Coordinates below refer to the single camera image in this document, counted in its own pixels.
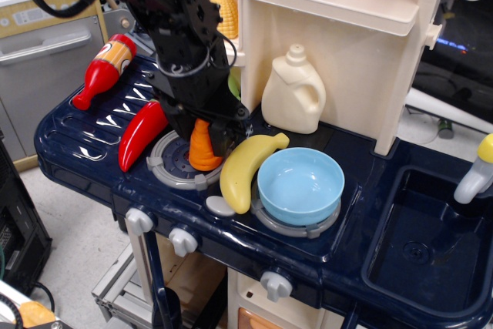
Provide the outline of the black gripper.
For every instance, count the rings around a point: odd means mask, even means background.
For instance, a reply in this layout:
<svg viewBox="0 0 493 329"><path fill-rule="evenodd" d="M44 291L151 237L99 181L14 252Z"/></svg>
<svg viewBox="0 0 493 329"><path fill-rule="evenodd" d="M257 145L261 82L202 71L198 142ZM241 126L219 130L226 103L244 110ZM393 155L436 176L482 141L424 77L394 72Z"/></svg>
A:
<svg viewBox="0 0 493 329"><path fill-rule="evenodd" d="M206 63L197 69L178 73L164 71L158 63L145 74L156 98L178 136L189 142L196 117L211 122L208 128L214 156L244 141L249 129L250 111L232 94L230 69Z"/></svg>

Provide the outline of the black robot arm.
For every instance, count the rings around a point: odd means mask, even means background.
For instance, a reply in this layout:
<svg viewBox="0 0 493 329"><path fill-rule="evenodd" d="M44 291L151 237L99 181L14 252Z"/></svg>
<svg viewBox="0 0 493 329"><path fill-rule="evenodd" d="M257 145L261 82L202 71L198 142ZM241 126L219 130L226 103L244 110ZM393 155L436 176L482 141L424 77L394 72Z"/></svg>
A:
<svg viewBox="0 0 493 329"><path fill-rule="evenodd" d="M184 139L197 119L209 124L215 156L245 133L248 109L229 89L232 61L210 0L120 0L150 36L157 73L147 79L173 129Z"/></svg>

